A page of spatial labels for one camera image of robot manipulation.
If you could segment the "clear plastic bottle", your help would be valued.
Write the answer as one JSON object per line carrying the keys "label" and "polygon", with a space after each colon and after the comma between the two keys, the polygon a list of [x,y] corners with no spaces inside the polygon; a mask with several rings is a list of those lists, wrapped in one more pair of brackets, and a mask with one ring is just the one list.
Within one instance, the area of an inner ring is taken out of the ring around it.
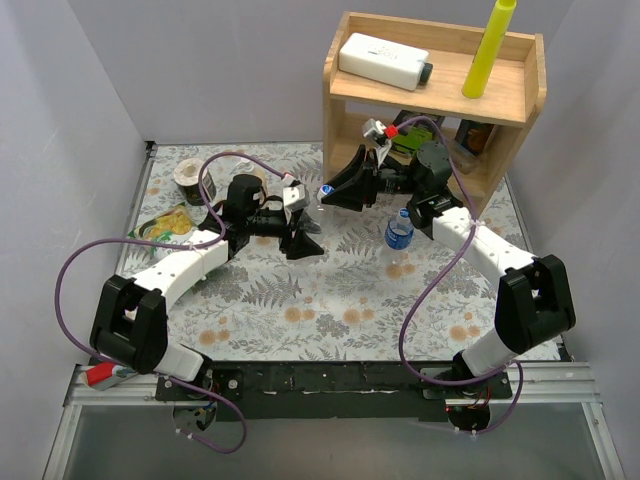
{"label": "clear plastic bottle", "polygon": [[327,206],[323,203],[323,199],[324,199],[326,196],[328,196],[328,195],[323,195],[323,194],[320,192],[320,188],[321,188],[321,186],[318,188],[318,190],[317,190],[317,192],[316,192],[316,196],[315,196],[315,199],[316,199],[316,202],[315,202],[315,210],[316,210],[318,213],[325,213],[325,212],[326,212],[326,208],[327,208]]}

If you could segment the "blue label water bottle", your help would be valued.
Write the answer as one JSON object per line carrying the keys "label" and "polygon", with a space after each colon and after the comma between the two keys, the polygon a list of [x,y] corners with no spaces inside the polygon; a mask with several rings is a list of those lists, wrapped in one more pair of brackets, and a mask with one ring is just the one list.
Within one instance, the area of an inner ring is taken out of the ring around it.
{"label": "blue label water bottle", "polygon": [[411,219],[399,217],[398,211],[389,218],[384,231],[382,254],[387,264],[400,264],[402,262],[414,235],[414,226]]}

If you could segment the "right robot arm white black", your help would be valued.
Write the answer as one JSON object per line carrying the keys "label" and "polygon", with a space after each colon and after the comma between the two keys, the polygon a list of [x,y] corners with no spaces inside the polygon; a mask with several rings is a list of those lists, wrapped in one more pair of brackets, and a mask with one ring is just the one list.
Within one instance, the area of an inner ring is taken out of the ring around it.
{"label": "right robot arm white black", "polygon": [[455,251],[498,290],[494,326],[454,356],[451,367],[424,382],[475,397],[519,355],[554,339],[576,324],[564,263],[555,255],[521,250],[482,224],[470,203],[448,187],[458,173],[440,142],[427,142],[409,164],[380,161],[375,150],[359,147],[351,162],[320,193],[325,205],[360,212],[378,194],[407,194],[408,218],[429,239]]}

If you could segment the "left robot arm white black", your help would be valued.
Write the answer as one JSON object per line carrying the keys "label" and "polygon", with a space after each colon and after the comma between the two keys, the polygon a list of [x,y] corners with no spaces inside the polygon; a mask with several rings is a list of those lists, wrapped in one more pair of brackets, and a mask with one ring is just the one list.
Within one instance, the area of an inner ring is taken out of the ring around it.
{"label": "left robot arm white black", "polygon": [[308,234],[311,222],[306,187],[287,176],[280,208],[267,208],[261,180],[235,176],[221,206],[208,213],[189,238],[169,255],[131,278],[111,277],[103,286],[90,334],[98,353],[140,374],[159,373],[178,379],[193,400],[205,398],[213,386],[203,369],[203,354],[172,343],[168,313],[174,304],[213,270],[233,259],[251,237],[270,237],[289,260],[323,254]]}

